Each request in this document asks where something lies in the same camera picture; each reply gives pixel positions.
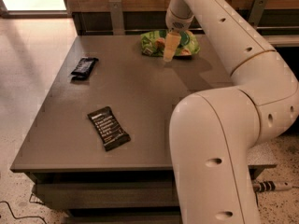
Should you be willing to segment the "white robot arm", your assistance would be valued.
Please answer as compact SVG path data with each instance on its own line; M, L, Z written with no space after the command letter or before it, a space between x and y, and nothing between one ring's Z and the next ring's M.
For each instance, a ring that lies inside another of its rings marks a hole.
M225 0L171 0L166 25L197 20L232 86L181 100L169 145L183 224L261 224L248 151L284 133L298 117L292 70Z

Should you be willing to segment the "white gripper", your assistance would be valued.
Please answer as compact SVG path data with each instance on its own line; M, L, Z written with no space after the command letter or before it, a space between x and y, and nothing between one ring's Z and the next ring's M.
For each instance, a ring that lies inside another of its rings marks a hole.
M164 43L164 61L171 62L175 56L181 36L178 32L189 29L194 15L184 0L170 0L165 23L169 30Z

